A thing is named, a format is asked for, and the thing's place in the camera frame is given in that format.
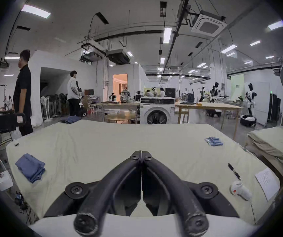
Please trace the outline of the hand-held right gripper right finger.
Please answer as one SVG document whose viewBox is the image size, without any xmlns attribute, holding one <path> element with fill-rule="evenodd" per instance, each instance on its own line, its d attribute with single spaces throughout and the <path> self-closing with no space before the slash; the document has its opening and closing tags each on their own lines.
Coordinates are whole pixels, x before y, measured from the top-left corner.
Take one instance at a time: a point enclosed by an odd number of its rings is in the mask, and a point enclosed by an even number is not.
<svg viewBox="0 0 283 237">
<path fill-rule="evenodd" d="M 177 214 L 186 236 L 202 236 L 209 228 L 206 213 L 239 218 L 231 203 L 210 182 L 191 183 L 141 152 L 143 201 L 153 216 Z"/>
</svg>

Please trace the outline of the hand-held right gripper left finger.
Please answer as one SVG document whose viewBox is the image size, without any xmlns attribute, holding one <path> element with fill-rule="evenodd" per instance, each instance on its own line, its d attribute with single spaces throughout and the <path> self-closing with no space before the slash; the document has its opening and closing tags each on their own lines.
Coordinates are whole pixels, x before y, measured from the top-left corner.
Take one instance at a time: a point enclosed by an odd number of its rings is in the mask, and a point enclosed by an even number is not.
<svg viewBox="0 0 283 237">
<path fill-rule="evenodd" d="M 100 181 L 73 182 L 52 203 L 44 218 L 76 214 L 75 231 L 98 236 L 105 214 L 131 216 L 141 200 L 142 152 L 134 152 Z"/>
</svg>

